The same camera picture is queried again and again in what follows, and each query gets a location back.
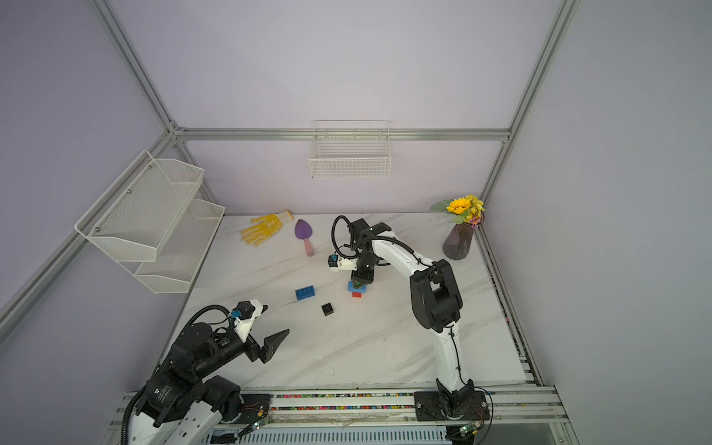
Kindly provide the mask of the light blue lego brick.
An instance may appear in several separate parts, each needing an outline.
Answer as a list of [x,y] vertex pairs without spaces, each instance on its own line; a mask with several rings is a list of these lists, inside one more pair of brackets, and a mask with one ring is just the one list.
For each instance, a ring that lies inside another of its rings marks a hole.
[[348,282],[348,291],[351,293],[367,293],[367,286],[362,286],[362,287],[356,287],[352,281]]

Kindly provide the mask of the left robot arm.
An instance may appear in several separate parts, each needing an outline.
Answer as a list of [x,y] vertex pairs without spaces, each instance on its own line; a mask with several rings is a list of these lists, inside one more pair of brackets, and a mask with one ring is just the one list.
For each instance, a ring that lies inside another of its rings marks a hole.
[[201,444],[219,425],[238,425],[238,443],[268,423],[271,396],[243,395],[218,370],[238,357],[268,363],[289,335],[284,329],[258,342],[254,323],[266,312],[257,300],[233,309],[211,304],[192,315],[122,415],[122,444]]

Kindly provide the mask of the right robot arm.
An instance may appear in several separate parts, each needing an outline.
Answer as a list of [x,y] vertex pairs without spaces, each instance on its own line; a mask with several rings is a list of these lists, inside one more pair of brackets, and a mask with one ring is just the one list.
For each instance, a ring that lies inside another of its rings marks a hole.
[[459,322],[464,303],[452,265],[421,255],[383,222],[371,225],[359,219],[350,222],[348,230],[348,248],[352,254],[343,254],[340,247],[335,247],[339,256],[337,268],[350,270],[350,281],[355,289],[372,285],[380,263],[393,267],[407,279],[413,316],[422,328],[434,335],[438,366],[437,414],[448,419],[463,417],[477,389],[467,378],[462,364]]

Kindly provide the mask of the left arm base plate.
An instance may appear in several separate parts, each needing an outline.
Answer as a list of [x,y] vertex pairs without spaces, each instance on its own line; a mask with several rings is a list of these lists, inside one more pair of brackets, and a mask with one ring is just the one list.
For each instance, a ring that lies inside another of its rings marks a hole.
[[243,404],[233,423],[238,425],[254,424],[267,417],[271,411],[273,396],[266,393],[242,393]]

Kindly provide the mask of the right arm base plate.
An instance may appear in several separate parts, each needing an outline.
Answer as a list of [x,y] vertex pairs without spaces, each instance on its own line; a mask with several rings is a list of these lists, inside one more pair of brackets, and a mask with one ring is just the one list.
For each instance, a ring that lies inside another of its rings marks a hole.
[[485,394],[478,390],[417,391],[413,398],[418,421],[489,421],[491,419]]

